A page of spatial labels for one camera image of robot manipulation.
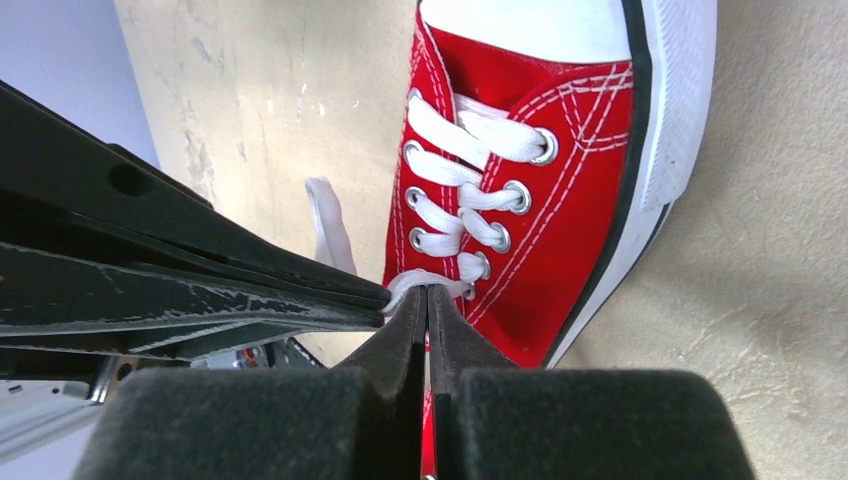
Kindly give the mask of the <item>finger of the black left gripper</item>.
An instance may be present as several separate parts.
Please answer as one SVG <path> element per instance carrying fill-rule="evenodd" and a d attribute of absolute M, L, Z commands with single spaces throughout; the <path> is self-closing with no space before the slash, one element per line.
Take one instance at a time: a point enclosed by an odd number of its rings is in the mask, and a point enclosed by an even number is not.
<path fill-rule="evenodd" d="M 218 275 L 382 308 L 389 292 L 261 239 L 115 144 L 1 85 L 1 191 L 99 221 L 209 261 Z"/>
<path fill-rule="evenodd" d="M 4 348 L 194 360 L 313 332 L 377 329 L 386 291 L 310 263 L 315 288 L 138 270 L 4 243 Z"/>

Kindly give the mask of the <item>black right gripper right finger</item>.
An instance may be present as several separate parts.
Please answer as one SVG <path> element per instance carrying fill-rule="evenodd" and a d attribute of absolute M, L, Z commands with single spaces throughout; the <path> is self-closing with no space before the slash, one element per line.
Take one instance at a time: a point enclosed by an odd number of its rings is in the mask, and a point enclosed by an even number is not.
<path fill-rule="evenodd" d="M 750 479 L 731 416 L 683 370 L 523 369 L 427 290 L 439 479 Z"/>

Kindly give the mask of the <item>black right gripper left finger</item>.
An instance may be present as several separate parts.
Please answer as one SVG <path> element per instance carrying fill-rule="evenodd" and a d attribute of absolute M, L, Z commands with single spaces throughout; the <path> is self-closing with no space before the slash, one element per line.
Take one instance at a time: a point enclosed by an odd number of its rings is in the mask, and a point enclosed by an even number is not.
<path fill-rule="evenodd" d="M 107 404 L 78 479 L 417 479 L 427 293 L 331 369 L 159 368 Z"/>

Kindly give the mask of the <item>red canvas sneaker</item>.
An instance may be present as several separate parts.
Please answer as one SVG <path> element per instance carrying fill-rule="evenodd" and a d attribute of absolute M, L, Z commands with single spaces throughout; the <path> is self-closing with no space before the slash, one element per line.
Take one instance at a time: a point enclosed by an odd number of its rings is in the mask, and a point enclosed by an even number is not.
<path fill-rule="evenodd" d="M 514 363 L 551 368 L 630 273 L 691 177 L 705 131 L 714 72 L 714 1 L 421 1 L 387 230 L 384 285 L 424 269 L 454 278 L 455 257 L 414 251 L 424 221 L 404 195 L 417 186 L 458 212 L 458 190 L 415 176 L 402 147 L 411 89 L 451 122 L 463 95 L 509 119 L 551 131 L 544 166 L 493 154 L 482 189 L 510 180 L 529 189 L 528 213 L 483 212 L 503 225 L 498 253 L 463 235 L 492 274 L 475 296 L 451 298 L 480 334 Z"/>

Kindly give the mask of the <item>white shoelace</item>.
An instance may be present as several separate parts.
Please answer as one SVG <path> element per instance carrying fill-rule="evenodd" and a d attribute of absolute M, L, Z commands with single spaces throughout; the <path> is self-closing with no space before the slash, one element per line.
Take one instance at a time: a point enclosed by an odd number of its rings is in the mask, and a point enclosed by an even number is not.
<path fill-rule="evenodd" d="M 454 99 L 457 119 L 451 122 L 418 89 L 411 89 L 407 99 L 409 125 L 438 150 L 429 152 L 419 141 L 410 140 L 402 147 L 402 158 L 418 178 L 439 187 L 457 188 L 456 214 L 438 206 L 417 186 L 408 188 L 404 198 L 425 223 L 409 233 L 414 251 L 431 257 L 455 257 L 459 272 L 454 278 L 424 269 L 399 273 L 389 283 L 391 298 L 382 310 L 384 315 L 392 314 L 405 293 L 417 286 L 442 285 L 454 298 L 472 299 L 476 281 L 489 279 L 492 267 L 483 254 L 461 251 L 463 235 L 470 235 L 498 253 L 506 253 L 511 247 L 510 234 L 503 225 L 487 222 L 483 212 L 497 210 L 524 215 L 532 205 L 529 189 L 516 180 L 508 181 L 495 192 L 483 191 L 482 170 L 490 156 L 496 154 L 509 162 L 544 166 L 552 163 L 559 153 L 559 142 L 551 131 L 511 120 L 506 112 L 463 95 Z"/>

